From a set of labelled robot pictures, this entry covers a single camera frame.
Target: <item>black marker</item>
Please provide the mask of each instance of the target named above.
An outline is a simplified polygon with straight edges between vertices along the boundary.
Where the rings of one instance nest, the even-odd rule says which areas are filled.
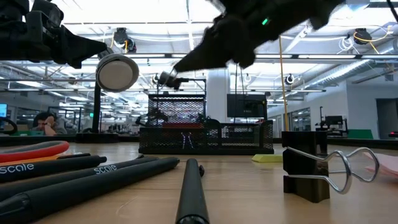
[[[196,159],[187,161],[175,224],[210,223],[205,194],[200,180],[204,173],[204,168],[202,166],[198,167]]]
[[[0,167],[0,183],[40,177],[70,170],[96,167],[106,162],[106,157],[83,156],[53,161],[27,162]]]
[[[143,164],[145,162],[152,162],[157,159],[158,158],[156,158],[156,157],[145,157],[143,159],[134,159],[131,161],[119,162],[117,164],[110,164],[110,165],[106,165],[106,166],[89,168],[89,169],[84,169],[84,170],[79,170],[79,171],[74,171],[74,172],[67,172],[67,173],[59,174],[59,175],[52,175],[50,177],[43,177],[40,179],[33,179],[33,180],[28,180],[28,181],[13,183],[13,184],[6,184],[4,186],[0,186],[0,202],[7,198],[10,198],[16,194],[19,194],[19,193],[22,193],[22,192],[25,192],[28,190],[38,189],[41,187],[46,187],[49,185],[66,182],[69,180],[75,180],[75,179],[79,179],[82,177],[88,177],[91,175],[102,174],[104,172],[111,172],[111,171],[115,171],[115,170],[118,170],[118,169],[121,169],[124,167]]]
[[[0,223],[33,222],[64,208],[171,170],[179,162],[174,157],[159,159],[17,194],[0,202]]]

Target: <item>man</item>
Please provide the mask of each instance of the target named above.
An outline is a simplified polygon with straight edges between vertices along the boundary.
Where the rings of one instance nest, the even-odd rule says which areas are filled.
[[[56,123],[54,115],[48,112],[39,113],[33,121],[32,131],[44,131],[46,136],[66,134],[67,130]]]

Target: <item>ceiling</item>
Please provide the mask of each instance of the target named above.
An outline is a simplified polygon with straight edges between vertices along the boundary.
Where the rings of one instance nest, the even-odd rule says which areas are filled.
[[[201,41],[203,31],[212,25],[214,17],[220,13],[205,0],[53,0],[65,14],[63,25],[76,35],[106,42],[111,45],[113,32],[117,27],[126,27],[127,32],[137,46],[138,54],[174,53],[186,54],[192,47]],[[376,47],[397,37],[398,26],[388,8],[366,8],[365,5],[344,5],[332,14],[330,22],[324,28],[314,31],[310,24],[304,22],[299,26],[282,34],[282,49],[278,41],[267,42],[257,48],[258,54],[375,54],[372,47],[367,45],[351,44],[350,40],[344,41],[349,34],[353,35],[355,28],[366,28],[374,39],[382,38],[374,43]],[[115,52],[123,50],[113,46]],[[154,89],[152,78],[162,71],[170,71],[177,58],[136,58],[139,65],[140,79],[132,90],[120,94],[107,95],[103,93],[104,101],[145,103],[147,101],[144,89]],[[82,69],[68,66],[47,65],[45,63],[32,65],[30,62],[11,62],[17,67],[28,69],[32,72],[18,71],[19,78],[43,78],[50,74],[50,78],[84,78],[94,79],[98,60],[91,58],[83,62]],[[332,69],[342,63],[332,60],[312,61],[286,61],[283,64],[284,74],[300,77],[298,82],[308,82],[319,74]],[[231,88],[234,88],[236,66],[228,65],[231,74]],[[242,70],[244,82],[238,79],[237,86],[242,88],[274,88],[282,85],[280,79],[280,63],[259,61],[247,69]],[[196,71],[179,74],[181,77],[206,78],[208,71]],[[6,73],[0,77],[15,78]],[[39,88],[23,83],[11,83],[12,88]],[[78,83],[43,83],[51,89],[92,89],[93,81]],[[182,88],[188,93],[202,93],[204,84],[183,83]],[[51,91],[52,95],[77,96],[87,100],[67,98],[67,101],[85,103],[92,101],[93,93],[68,93],[66,91]]]

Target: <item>metal clip handle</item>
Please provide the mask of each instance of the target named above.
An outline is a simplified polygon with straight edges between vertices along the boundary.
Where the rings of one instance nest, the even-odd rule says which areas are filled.
[[[326,156],[326,158],[317,157],[317,156],[311,155],[309,153],[300,151],[298,149],[294,149],[292,147],[287,147],[287,149],[291,150],[291,151],[294,151],[294,152],[296,152],[296,153],[298,153],[300,155],[309,157],[311,159],[315,159],[316,161],[320,161],[320,162],[328,162],[334,156],[340,156],[341,159],[343,160],[343,163],[344,163],[344,166],[345,166],[346,170],[331,171],[329,173],[330,174],[346,173],[346,182],[345,182],[344,187],[342,189],[340,189],[329,177],[327,177],[325,175],[289,175],[289,177],[296,177],[296,178],[325,180],[339,194],[346,194],[349,191],[349,189],[351,188],[352,181],[353,181],[352,180],[352,176],[356,177],[357,179],[359,179],[362,182],[372,182],[372,181],[374,181],[374,179],[376,178],[377,174],[379,173],[379,168],[380,168],[379,159],[377,158],[375,153],[373,153],[373,151],[370,150],[367,147],[358,148],[355,151],[353,151],[353,152],[351,152],[351,153],[349,153],[347,155],[344,155],[343,152],[341,152],[341,151],[334,151],[331,154],[329,154],[328,156]],[[370,179],[364,179],[364,178],[360,177],[358,174],[355,174],[354,172],[351,171],[351,164],[349,163],[348,158],[353,157],[355,154],[359,153],[360,151],[367,151],[368,153],[370,153],[370,155],[372,155],[372,158],[374,160],[375,171],[374,171],[374,175]]]

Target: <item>table surface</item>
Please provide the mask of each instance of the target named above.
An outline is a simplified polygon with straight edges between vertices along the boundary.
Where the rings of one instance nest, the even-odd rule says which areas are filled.
[[[277,154],[282,147],[275,146]],[[137,157],[136,143],[71,144],[69,152],[90,152],[108,158],[107,164]],[[351,152],[354,147],[329,146],[329,151]],[[374,150],[398,156],[398,151]],[[210,222],[234,223],[396,223],[398,180],[380,175],[365,184],[353,179],[351,190],[340,195],[330,189],[330,199],[311,203],[283,193],[282,163],[256,164],[251,156],[177,156],[176,169],[50,215],[37,223],[174,223],[185,170],[194,157],[205,167],[202,178]],[[358,155],[350,159],[353,170],[365,177],[373,162]],[[343,169],[339,158],[330,170]],[[345,175],[333,175],[342,187]]]

